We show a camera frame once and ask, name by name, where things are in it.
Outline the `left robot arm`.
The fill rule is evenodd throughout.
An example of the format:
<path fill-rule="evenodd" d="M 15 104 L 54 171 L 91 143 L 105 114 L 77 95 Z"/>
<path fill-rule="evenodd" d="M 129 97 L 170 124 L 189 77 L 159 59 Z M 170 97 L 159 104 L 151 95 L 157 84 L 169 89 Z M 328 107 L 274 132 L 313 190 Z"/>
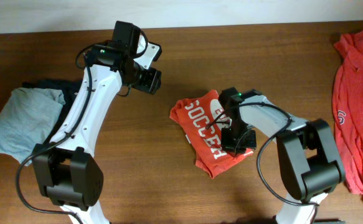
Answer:
<path fill-rule="evenodd" d="M 33 158 L 40 194 L 59 206 L 73 223 L 108 223 L 99 203 L 103 172 L 94 160 L 95 145 L 111 102 L 121 87 L 155 94 L 161 72 L 151 67 L 162 49 L 148 43 L 109 47 L 94 45 L 85 54 L 83 83 L 64 122 L 47 145 L 38 144 Z"/>

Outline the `navy folded garment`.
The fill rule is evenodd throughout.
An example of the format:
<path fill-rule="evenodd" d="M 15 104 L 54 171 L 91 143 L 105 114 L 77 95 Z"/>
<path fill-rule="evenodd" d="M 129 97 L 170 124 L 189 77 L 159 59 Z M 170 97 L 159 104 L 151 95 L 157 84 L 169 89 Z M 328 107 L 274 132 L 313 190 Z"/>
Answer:
<path fill-rule="evenodd" d="M 73 102 L 76 99 L 77 93 L 81 87 L 81 80 L 55 80 L 55 79 L 43 79 L 37 80 L 34 83 L 23 82 L 22 87 L 24 88 L 49 88 L 54 90 L 61 90 L 64 96 L 65 104 L 59 114 L 59 118 L 53 127 L 52 133 L 56 133 L 60 128 L 61 124 L 64 122 L 68 112 L 70 111 Z"/>

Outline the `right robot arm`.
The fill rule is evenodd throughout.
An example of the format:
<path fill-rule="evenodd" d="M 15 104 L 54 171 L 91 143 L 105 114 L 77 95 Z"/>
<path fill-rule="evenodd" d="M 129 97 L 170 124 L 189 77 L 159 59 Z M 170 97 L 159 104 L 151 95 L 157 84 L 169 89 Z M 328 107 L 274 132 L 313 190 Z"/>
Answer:
<path fill-rule="evenodd" d="M 328 123 L 293 116 L 271 103 L 258 90 L 239 92 L 231 87 L 219 95 L 224 109 L 214 119 L 225 123 L 221 129 L 222 150 L 240 156 L 257 146 L 256 132 L 267 140 L 258 149 L 256 167 L 261 180 L 261 158 L 274 141 L 277 146 L 280 175 L 287 195 L 278 195 L 267 181 L 264 186 L 283 202 L 274 223 L 318 223 L 319 204 L 343 183 L 346 171 Z"/>

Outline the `red crumpled shirt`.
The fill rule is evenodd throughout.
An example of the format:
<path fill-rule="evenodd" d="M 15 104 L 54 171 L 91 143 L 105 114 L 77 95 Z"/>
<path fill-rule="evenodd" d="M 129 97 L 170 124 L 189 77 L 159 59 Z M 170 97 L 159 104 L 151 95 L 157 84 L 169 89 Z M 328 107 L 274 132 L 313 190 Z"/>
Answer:
<path fill-rule="evenodd" d="M 363 195 L 363 31 L 334 44 L 342 57 L 332 93 L 337 149 L 353 194 Z"/>

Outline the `grey folded shirt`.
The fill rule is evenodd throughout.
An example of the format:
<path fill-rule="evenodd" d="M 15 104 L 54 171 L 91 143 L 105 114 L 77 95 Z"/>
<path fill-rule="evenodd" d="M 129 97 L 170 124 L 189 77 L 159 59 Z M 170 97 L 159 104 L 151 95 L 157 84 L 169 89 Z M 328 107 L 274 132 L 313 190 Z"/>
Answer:
<path fill-rule="evenodd" d="M 0 112 L 0 154 L 22 162 L 53 130 L 65 105 L 61 90 L 16 88 Z"/>

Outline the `orange FRAM t-shirt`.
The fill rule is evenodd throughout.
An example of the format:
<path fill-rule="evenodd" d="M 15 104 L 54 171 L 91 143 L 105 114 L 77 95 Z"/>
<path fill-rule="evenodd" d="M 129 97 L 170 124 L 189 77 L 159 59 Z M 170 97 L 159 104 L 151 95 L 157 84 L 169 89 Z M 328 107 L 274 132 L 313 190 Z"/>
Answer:
<path fill-rule="evenodd" d="M 222 115 L 211 127 L 207 125 L 223 112 L 219 94 L 211 90 L 202 97 L 178 100 L 171 108 L 169 118 L 185 132 L 186 138 L 196 152 L 195 165 L 207 172 L 210 178 L 253 155 L 253 150 L 233 156 L 221 148 L 221 129 L 230 126 L 232 120 Z"/>

